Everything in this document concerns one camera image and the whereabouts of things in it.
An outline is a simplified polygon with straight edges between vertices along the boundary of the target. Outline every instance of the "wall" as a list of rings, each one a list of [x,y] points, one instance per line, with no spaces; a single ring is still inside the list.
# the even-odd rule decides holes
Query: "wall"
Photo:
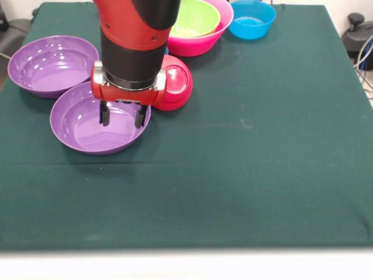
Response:
[[[8,20],[31,19],[32,10],[43,2],[91,2],[92,0],[0,0]]]
[[[79,0],[48,0],[49,2],[77,2]],[[9,20],[15,18],[31,18],[31,12],[43,0],[0,0]],[[274,4],[316,4],[325,5],[340,34],[349,26],[347,15],[360,12],[367,20],[373,20],[373,0],[273,0]]]

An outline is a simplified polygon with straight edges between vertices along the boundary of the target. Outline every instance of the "plastic bowl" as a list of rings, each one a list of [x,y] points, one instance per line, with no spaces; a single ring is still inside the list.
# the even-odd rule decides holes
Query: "plastic bowl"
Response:
[[[108,102],[110,123],[99,124],[100,101],[93,97],[86,82],[65,92],[53,105],[50,115],[54,135],[64,145],[82,153],[108,155],[132,144],[144,132],[150,120],[148,106],[145,125],[135,127],[140,105]]]
[[[167,76],[166,92],[160,103],[153,107],[163,111],[178,110],[184,106],[193,91],[193,77],[188,67],[178,58],[165,55],[162,69]]]
[[[203,0],[182,0],[170,36],[193,38],[215,32],[220,23],[219,11]]]
[[[11,58],[11,80],[32,94],[58,98],[87,81],[98,51],[90,42],[73,36],[51,36],[24,45]]]
[[[181,57],[195,57],[211,50],[216,41],[224,33],[233,20],[233,8],[227,0],[205,0],[212,4],[220,14],[220,23],[216,31],[210,35],[195,38],[177,38],[170,36],[168,49],[171,54]]]
[[[276,18],[275,9],[257,0],[240,0],[232,3],[234,19],[229,30],[245,40],[256,40],[268,34]]]

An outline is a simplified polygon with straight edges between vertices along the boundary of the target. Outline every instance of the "dark green felt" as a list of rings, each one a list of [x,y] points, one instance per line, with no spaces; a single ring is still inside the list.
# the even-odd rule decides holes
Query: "dark green felt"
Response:
[[[0,249],[373,245],[373,112],[323,6],[276,6],[183,59],[195,86],[143,137],[94,157],[53,136],[53,101],[0,93]],[[92,3],[45,3],[25,43],[99,47]]]

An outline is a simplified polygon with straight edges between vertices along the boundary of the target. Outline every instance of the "pink bowl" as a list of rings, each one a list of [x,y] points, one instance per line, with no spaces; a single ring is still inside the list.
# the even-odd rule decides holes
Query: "pink bowl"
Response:
[[[181,57],[195,57],[211,50],[216,41],[233,21],[233,8],[227,0],[205,0],[215,6],[220,13],[220,23],[215,33],[194,38],[168,38],[167,47],[170,53]]]

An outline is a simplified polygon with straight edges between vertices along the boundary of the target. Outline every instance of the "green bowl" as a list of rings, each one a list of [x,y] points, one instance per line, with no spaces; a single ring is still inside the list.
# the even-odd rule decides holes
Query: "green bowl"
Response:
[[[220,23],[219,11],[203,0],[181,0],[179,14],[170,36],[193,38],[215,32]]]

